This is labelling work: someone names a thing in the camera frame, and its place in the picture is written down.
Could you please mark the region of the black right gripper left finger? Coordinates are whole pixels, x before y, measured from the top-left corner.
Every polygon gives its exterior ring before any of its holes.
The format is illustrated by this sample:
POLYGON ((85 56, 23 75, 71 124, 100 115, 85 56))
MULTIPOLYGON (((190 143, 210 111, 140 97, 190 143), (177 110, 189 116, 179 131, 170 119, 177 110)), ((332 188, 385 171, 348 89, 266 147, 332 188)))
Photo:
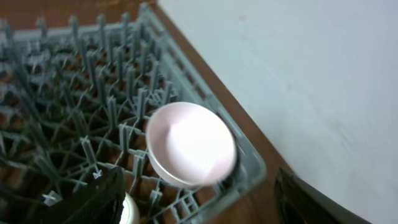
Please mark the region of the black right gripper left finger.
POLYGON ((119 224, 126 190, 124 174, 115 167, 74 194, 38 214, 38 224, 119 224))

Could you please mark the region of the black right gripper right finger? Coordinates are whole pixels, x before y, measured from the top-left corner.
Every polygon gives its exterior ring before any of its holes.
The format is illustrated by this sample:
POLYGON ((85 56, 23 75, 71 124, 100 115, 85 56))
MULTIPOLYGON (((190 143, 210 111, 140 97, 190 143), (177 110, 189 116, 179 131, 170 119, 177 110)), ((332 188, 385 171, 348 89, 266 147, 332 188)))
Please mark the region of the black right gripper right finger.
POLYGON ((282 224, 369 224, 285 168, 275 178, 274 198, 282 224))

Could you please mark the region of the cream cup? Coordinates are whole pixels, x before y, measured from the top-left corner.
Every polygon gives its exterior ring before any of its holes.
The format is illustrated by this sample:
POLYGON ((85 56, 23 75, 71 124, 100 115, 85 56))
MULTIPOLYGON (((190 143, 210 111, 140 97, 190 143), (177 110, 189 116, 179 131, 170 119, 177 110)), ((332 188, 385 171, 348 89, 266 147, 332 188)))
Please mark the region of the cream cup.
POLYGON ((139 209, 128 193, 126 193, 123 201, 123 211, 119 224, 140 224, 139 209))

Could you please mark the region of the pink bowl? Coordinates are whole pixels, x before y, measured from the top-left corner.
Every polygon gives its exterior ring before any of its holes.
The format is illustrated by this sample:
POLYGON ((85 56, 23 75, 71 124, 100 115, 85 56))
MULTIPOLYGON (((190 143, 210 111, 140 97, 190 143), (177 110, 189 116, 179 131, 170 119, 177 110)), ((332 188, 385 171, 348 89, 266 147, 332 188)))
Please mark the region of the pink bowl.
POLYGON ((234 137, 223 120, 189 102, 160 107, 147 123, 146 144, 152 168, 176 187, 221 182, 238 160, 234 137))

